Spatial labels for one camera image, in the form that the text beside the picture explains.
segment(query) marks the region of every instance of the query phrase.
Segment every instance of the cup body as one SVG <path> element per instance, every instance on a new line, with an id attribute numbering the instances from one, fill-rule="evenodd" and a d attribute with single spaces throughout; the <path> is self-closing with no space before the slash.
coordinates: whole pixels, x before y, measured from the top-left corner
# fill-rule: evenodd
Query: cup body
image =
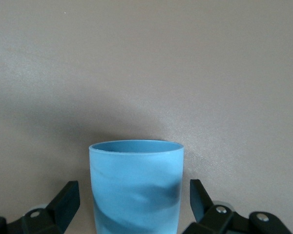
<path id="1" fill-rule="evenodd" d="M 184 147 L 162 140 L 91 145 L 97 234 L 176 234 Z"/>

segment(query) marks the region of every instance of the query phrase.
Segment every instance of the cup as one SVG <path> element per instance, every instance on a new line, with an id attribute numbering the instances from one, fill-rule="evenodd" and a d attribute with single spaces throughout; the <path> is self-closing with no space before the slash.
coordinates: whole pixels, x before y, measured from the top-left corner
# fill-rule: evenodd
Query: cup
<path id="1" fill-rule="evenodd" d="M 176 234 L 184 147 L 118 140 L 89 147 L 97 234 Z"/>

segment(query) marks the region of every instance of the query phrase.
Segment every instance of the silver screw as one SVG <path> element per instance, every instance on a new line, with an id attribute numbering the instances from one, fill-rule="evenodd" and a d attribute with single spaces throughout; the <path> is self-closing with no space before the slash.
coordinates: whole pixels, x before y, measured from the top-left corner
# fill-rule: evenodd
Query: silver screw
<path id="1" fill-rule="evenodd" d="M 257 218 L 261 221 L 264 221 L 264 222 L 267 222 L 269 221 L 269 218 L 267 217 L 267 215 L 263 214 L 263 213 L 258 213 L 257 215 Z"/>
<path id="2" fill-rule="evenodd" d="M 37 217 L 40 214 L 40 211 L 35 211 L 33 213 L 30 214 L 31 218 Z"/>
<path id="3" fill-rule="evenodd" d="M 226 208 L 223 207 L 223 206 L 217 206 L 217 207 L 216 207 L 216 211 L 217 211 L 218 213 L 221 213 L 221 214 L 225 214 L 225 213 L 227 213 Z"/>

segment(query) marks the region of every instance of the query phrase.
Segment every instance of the blue cup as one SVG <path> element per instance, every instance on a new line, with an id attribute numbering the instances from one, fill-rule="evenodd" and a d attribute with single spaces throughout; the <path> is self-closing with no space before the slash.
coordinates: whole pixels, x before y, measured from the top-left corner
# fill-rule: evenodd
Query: blue cup
<path id="1" fill-rule="evenodd" d="M 176 234 L 184 147 L 162 140 L 91 145 L 97 234 Z"/>

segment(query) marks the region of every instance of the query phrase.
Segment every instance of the plain background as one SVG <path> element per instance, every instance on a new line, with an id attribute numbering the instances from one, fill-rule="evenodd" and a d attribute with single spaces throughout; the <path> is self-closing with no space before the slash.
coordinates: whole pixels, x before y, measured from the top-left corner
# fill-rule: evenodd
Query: plain background
<path id="1" fill-rule="evenodd" d="M 78 180 L 67 234 L 94 231 L 88 146 L 165 139 L 189 180 L 293 232 L 293 0 L 0 0 L 0 215 Z"/>

